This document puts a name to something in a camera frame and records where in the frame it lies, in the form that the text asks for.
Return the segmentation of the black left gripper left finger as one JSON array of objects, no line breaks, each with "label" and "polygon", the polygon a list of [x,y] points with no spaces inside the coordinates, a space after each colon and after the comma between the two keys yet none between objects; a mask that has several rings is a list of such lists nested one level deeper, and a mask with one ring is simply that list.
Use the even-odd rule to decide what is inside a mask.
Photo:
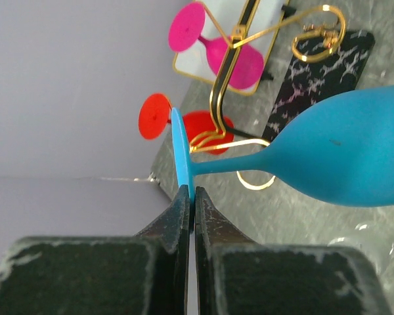
[{"label": "black left gripper left finger", "polygon": [[186,314],[190,194],[134,236],[32,236],[0,262],[0,314]]}]

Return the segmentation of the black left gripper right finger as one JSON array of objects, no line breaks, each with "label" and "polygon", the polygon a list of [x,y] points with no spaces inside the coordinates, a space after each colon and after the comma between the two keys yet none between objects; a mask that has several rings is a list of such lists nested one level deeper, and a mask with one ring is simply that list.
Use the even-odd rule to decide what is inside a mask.
[{"label": "black left gripper right finger", "polygon": [[375,270],[359,250],[261,245],[195,194],[200,314],[390,314]]}]

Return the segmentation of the red plastic wine glass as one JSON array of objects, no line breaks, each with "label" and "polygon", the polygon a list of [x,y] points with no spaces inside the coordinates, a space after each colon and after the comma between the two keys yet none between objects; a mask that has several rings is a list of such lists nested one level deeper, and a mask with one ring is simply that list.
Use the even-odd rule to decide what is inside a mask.
[{"label": "red plastic wine glass", "polygon": [[[171,123],[171,103],[162,93],[150,95],[139,112],[138,128],[146,140],[158,138]],[[211,114],[207,110],[196,110],[183,116],[188,143],[205,148],[226,144],[234,140],[234,135],[216,129]]]}]

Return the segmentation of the blue plastic wine glass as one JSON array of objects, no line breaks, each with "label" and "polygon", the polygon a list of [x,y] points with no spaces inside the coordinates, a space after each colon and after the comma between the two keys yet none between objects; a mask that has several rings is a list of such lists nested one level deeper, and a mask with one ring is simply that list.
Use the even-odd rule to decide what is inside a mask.
[{"label": "blue plastic wine glass", "polygon": [[171,112],[177,182],[196,175],[258,170],[320,201],[394,205],[394,85],[350,91],[312,105],[254,154],[194,163],[183,118]]}]

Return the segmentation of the pink plastic wine glass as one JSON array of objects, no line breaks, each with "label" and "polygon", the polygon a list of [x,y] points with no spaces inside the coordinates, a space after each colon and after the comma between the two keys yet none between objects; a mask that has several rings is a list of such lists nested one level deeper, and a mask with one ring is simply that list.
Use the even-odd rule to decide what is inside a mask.
[{"label": "pink plastic wine glass", "polygon": [[173,69],[180,74],[214,81],[221,68],[230,70],[228,85],[236,91],[254,87],[264,72],[263,55],[249,44],[237,48],[245,27],[234,27],[227,35],[202,1],[185,5],[173,19],[168,44],[175,52]]}]

